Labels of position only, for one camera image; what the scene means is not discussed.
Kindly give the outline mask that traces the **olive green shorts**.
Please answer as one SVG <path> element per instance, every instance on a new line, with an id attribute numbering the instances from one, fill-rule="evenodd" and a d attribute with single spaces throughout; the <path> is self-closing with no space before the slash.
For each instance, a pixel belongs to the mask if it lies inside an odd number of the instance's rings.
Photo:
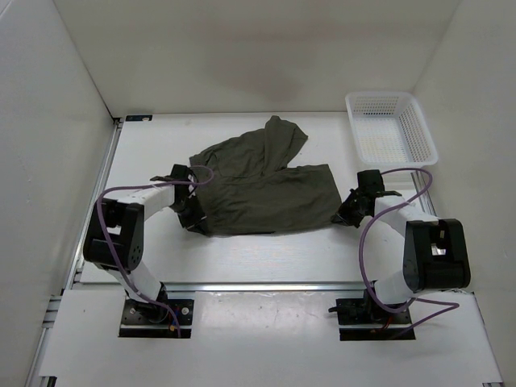
<path id="1" fill-rule="evenodd" d="M 328 164 L 290 168 L 308 136 L 272 116 L 262 127 L 212 145 L 189 158 L 201 179 L 197 189 L 207 235 L 266 235 L 331 225 L 342 200 Z"/>

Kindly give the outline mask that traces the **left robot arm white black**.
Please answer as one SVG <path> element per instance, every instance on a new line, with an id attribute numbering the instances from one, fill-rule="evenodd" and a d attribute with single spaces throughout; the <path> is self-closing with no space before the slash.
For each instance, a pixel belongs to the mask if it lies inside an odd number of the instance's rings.
<path id="1" fill-rule="evenodd" d="M 175 164 L 170 174 L 155 176 L 146 185 L 106 189 L 94 204 L 84 259 L 114 277 L 130 299 L 141 302 L 141 313 L 152 323 L 166 319 L 169 303 L 164 285 L 143 262 L 144 224 L 170 209 L 183 229 L 206 235 L 207 216 L 197 190 L 213 177 L 206 166 Z"/>

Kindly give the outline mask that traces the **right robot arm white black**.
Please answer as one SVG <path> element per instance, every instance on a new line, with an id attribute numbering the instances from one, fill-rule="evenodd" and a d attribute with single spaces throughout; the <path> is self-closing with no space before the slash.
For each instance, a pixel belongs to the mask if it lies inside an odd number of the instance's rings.
<path id="1" fill-rule="evenodd" d="M 408 171 L 399 168 L 358 172 L 358 187 L 350 190 L 332 220 L 357 228 L 364 218 L 370 218 L 360 235 L 358 264 L 365 285 L 362 312 L 375 323 L 407 309 L 423 294 L 463 289 L 471 282 L 462 223 L 421 211 L 413 205 L 419 194 L 405 199 L 399 192 L 385 188 L 383 176 Z M 365 269 L 364 246 L 369 230 L 377 222 L 389 225 L 404 238 L 402 266 L 384 280 L 370 281 Z"/>

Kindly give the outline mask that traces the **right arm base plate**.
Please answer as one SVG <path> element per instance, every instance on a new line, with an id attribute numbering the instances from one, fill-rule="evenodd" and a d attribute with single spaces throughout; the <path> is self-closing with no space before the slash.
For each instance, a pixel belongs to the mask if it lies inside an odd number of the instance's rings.
<path id="1" fill-rule="evenodd" d="M 409 310 L 390 313 L 369 296 L 338 298 L 328 312 L 338 319 L 340 341 L 416 340 Z"/>

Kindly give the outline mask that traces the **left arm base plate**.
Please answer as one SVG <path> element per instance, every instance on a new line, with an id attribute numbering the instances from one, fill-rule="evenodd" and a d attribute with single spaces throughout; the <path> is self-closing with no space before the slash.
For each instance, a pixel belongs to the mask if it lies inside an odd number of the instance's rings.
<path id="1" fill-rule="evenodd" d="M 177 317 L 179 329 L 177 329 L 173 316 L 166 308 L 126 298 L 120 319 L 119 337 L 190 339 L 194 317 L 194 300 L 191 298 L 169 298 L 167 303 Z"/>

